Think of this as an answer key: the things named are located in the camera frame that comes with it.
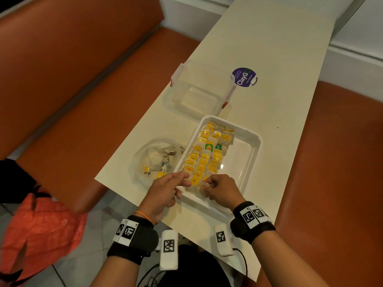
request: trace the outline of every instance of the orange bag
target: orange bag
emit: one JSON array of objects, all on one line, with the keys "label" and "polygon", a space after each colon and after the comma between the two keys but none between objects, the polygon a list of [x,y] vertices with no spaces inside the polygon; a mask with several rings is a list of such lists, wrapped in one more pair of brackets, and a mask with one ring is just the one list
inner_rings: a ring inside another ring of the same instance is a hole
[{"label": "orange bag", "polygon": [[[38,192],[36,196],[27,195],[3,240],[0,272],[11,274],[23,269],[17,281],[41,272],[73,251],[82,239],[87,221],[88,214],[75,214],[46,193]],[[24,245],[25,255],[17,259]]]}]

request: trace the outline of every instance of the clear plastic bag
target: clear plastic bag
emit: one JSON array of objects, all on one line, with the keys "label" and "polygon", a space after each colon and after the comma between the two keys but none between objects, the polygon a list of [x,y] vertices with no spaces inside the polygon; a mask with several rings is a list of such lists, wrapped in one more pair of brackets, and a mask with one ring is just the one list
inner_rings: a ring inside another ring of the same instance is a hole
[{"label": "clear plastic bag", "polygon": [[149,175],[144,173],[144,168],[146,167],[145,157],[148,155],[148,151],[156,150],[157,152],[165,155],[165,149],[169,150],[171,149],[169,148],[171,146],[174,147],[175,153],[174,155],[169,155],[169,157],[172,156],[172,158],[171,163],[169,162],[170,167],[166,169],[166,174],[168,174],[174,172],[174,169],[185,150],[183,145],[177,143],[173,139],[154,138],[147,142],[136,152],[136,154],[134,154],[134,176],[145,188],[149,188],[153,183],[153,179],[149,178]]}]

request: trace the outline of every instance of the purple circular sticker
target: purple circular sticker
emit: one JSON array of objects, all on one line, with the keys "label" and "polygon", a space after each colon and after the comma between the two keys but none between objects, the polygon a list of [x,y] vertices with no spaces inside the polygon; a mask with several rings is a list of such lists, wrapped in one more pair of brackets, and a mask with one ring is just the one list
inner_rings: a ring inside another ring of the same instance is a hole
[{"label": "purple circular sticker", "polygon": [[236,79],[236,85],[249,87],[257,83],[257,74],[250,68],[241,67],[233,71],[233,76]]}]

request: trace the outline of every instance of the orange cushion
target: orange cushion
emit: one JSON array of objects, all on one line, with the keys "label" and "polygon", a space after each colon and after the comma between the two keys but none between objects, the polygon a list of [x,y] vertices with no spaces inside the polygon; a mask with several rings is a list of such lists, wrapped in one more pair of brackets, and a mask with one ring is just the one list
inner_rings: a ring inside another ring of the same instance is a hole
[{"label": "orange cushion", "polygon": [[318,82],[275,227],[333,287],[383,286],[382,125],[382,103]]},{"label": "orange cushion", "polygon": [[105,192],[94,177],[198,44],[161,28],[17,163],[71,210],[89,211]]},{"label": "orange cushion", "polygon": [[163,19],[158,0],[33,0],[0,19],[0,159]]}]

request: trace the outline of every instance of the hand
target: hand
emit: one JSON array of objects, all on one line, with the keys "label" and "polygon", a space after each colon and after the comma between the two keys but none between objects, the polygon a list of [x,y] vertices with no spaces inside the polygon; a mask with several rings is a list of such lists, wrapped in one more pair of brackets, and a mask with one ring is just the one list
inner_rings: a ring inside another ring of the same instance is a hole
[{"label": "hand", "polygon": [[233,211],[240,203],[246,201],[239,191],[234,179],[227,174],[213,174],[204,182],[208,186],[201,186],[201,192],[215,200],[219,205]]},{"label": "hand", "polygon": [[189,173],[180,171],[157,178],[153,181],[137,211],[148,216],[154,224],[159,223],[164,214],[165,207],[175,205],[174,196],[178,199],[181,198],[181,191],[176,186],[191,186],[191,182],[185,180],[188,177]]}]

